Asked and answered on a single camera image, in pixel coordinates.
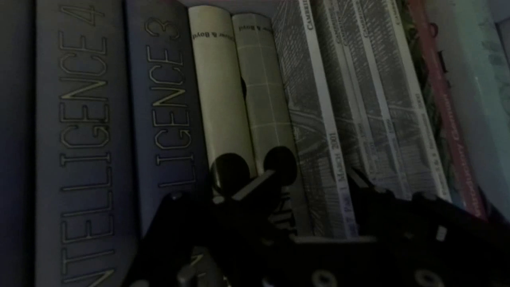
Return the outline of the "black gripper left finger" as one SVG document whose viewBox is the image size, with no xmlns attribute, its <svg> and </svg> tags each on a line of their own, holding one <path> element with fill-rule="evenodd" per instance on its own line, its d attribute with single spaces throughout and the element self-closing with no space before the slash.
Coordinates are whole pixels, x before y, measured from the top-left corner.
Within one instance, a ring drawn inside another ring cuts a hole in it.
<svg viewBox="0 0 510 287">
<path fill-rule="evenodd" d="M 235 153 L 219 154 L 208 169 L 210 201 L 222 202 L 242 189 L 251 178 L 248 164 Z"/>
</svg>

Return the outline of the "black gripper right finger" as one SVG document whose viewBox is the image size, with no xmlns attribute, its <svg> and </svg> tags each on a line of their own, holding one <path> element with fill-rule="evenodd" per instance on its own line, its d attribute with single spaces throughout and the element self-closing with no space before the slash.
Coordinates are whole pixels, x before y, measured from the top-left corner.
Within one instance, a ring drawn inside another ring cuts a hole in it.
<svg viewBox="0 0 510 287">
<path fill-rule="evenodd" d="M 270 148 L 264 156 L 262 167 L 273 170 L 281 186 L 291 185 L 297 174 L 294 154 L 286 146 Z"/>
</svg>

